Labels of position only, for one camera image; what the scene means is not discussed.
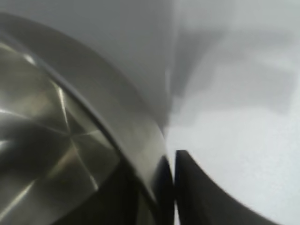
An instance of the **dark metal object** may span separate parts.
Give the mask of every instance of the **dark metal object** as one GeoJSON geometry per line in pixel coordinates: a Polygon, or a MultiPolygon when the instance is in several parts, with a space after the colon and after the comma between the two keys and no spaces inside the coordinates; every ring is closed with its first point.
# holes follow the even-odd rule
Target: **dark metal object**
{"type": "Polygon", "coordinates": [[[181,225],[275,225],[219,188],[187,151],[177,151],[175,189],[181,225]]]}
{"type": "Polygon", "coordinates": [[[101,191],[120,160],[156,223],[172,224],[164,140],[127,81],[89,48],[16,16],[0,15],[0,45],[0,224],[57,220],[101,191]]]}

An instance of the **gray surface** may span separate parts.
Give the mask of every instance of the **gray surface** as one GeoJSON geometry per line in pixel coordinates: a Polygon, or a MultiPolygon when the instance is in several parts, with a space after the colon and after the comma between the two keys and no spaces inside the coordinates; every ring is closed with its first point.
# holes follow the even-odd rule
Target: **gray surface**
{"type": "Polygon", "coordinates": [[[81,107],[29,56],[0,47],[0,224],[47,225],[119,163],[81,107]]]}
{"type": "Polygon", "coordinates": [[[170,154],[187,149],[227,193],[298,225],[300,3],[183,0],[170,154]]]}

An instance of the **metal bowl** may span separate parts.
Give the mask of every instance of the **metal bowl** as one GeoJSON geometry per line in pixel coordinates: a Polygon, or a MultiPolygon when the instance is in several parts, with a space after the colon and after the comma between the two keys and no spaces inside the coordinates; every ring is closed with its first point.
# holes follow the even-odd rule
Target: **metal bowl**
{"type": "Polygon", "coordinates": [[[0,224],[47,225],[88,207],[120,165],[139,196],[134,224],[172,224],[164,140],[135,90],[79,42],[1,14],[0,224]]]}

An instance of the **black curved object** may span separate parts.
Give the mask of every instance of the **black curved object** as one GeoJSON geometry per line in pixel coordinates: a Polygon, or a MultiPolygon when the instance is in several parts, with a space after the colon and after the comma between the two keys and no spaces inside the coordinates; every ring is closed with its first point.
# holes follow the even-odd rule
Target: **black curved object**
{"type": "Polygon", "coordinates": [[[276,225],[231,198],[185,150],[176,154],[175,190],[181,225],[276,225]]]}

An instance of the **white wall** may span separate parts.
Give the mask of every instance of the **white wall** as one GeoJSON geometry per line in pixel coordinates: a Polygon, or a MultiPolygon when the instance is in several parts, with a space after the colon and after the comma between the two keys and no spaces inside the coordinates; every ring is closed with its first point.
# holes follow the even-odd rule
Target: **white wall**
{"type": "Polygon", "coordinates": [[[225,191],[299,224],[300,1],[183,0],[170,154],[188,149],[225,191]]]}

